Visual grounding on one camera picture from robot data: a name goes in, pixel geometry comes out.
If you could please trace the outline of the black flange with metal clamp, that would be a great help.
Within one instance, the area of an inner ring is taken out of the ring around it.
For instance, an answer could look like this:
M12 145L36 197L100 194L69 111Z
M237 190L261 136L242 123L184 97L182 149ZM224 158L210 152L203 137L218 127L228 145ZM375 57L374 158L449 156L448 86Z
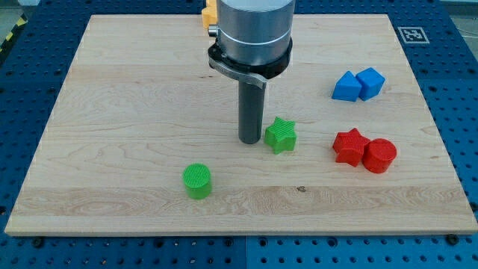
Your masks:
M223 50L214 43L208 48L208 63L210 68L215 69L228 78L239 82L252 84L264 90L267 87L267 80L275 78L284 72L291 59L293 41L290 40L287 50L277 60L259 66L240 64L229 58Z

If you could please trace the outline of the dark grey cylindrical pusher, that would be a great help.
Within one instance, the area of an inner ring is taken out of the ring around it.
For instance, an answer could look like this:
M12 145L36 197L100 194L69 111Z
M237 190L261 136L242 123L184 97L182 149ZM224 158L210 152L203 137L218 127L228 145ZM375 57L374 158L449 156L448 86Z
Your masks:
M265 90L246 82L238 83L238 137L254 144L261 138Z

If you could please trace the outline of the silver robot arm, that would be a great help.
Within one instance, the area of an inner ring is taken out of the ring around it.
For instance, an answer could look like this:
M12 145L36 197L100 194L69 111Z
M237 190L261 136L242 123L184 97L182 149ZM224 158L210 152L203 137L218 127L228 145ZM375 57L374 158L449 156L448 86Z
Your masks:
M267 81L288 67L294 0L219 0L217 23L208 27L212 69L238 82L238 137L261 138Z

